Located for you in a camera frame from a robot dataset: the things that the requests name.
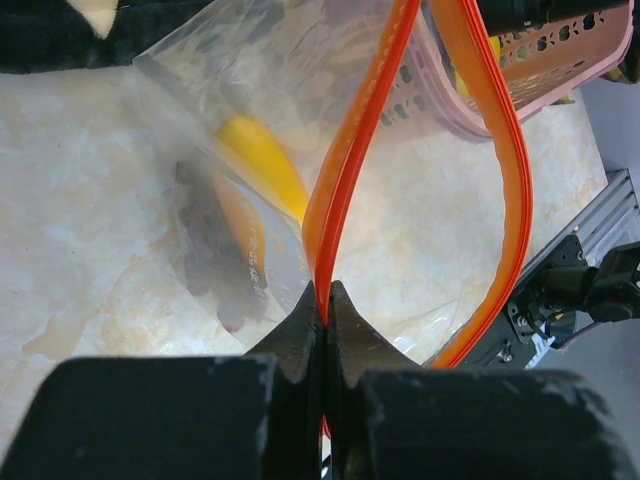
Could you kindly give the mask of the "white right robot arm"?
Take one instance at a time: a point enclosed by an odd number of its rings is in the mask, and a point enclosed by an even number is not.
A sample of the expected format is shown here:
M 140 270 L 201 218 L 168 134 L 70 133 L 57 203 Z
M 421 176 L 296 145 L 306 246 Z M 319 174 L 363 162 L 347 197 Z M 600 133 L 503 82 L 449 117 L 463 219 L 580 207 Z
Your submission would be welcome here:
M 628 6 L 627 0 L 478 0 L 490 37 Z

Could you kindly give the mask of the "clear zip top bag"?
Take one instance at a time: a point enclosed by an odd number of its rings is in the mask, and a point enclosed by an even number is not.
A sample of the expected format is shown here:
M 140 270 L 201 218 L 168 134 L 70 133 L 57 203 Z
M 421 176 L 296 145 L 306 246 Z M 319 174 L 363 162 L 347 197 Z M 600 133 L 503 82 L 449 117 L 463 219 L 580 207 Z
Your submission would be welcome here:
M 380 117 L 427 4 L 491 136 L 399 138 Z M 505 305 L 533 220 L 530 162 L 475 1 L 217 1 L 134 60 L 171 172 L 189 292 L 251 348 L 307 287 L 344 285 L 411 360 L 461 364 Z M 284 147 L 302 224 L 248 186 L 215 132 L 244 115 Z

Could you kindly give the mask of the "yellow mango toy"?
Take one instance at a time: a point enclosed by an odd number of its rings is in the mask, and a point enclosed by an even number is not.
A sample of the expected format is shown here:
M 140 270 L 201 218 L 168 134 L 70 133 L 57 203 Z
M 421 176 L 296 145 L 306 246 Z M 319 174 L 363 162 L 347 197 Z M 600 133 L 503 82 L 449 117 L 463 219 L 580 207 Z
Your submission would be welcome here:
M 222 158 L 248 186 L 278 210 L 303 223 L 309 195 L 284 147 L 261 123 L 235 115 L 215 132 Z

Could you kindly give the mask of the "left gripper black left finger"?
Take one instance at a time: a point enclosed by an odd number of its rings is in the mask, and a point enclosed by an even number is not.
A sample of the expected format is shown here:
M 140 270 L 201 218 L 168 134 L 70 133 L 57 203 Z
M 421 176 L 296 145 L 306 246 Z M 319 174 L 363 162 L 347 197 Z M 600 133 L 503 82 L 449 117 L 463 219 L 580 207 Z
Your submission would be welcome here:
M 5 479 L 317 479 L 322 323 L 307 287 L 241 356 L 83 357 L 38 388 Z

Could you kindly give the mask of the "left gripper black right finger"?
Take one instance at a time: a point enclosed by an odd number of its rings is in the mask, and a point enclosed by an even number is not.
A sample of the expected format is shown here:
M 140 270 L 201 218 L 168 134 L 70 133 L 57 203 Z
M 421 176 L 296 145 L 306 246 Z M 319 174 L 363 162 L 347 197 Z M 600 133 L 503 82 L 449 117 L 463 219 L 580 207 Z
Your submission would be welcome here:
M 326 418 L 335 479 L 631 479 L 605 399 L 567 371 L 426 369 L 331 287 Z

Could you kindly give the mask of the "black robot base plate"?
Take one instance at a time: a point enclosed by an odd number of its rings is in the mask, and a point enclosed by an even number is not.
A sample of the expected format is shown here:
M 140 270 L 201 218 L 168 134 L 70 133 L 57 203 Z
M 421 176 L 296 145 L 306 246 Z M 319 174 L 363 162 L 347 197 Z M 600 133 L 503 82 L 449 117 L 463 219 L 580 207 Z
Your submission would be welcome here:
M 579 238 L 566 236 L 520 281 L 461 364 L 533 368 L 577 335 L 580 313 L 596 324 L 639 317 L 637 242 L 613 247 L 590 266 Z

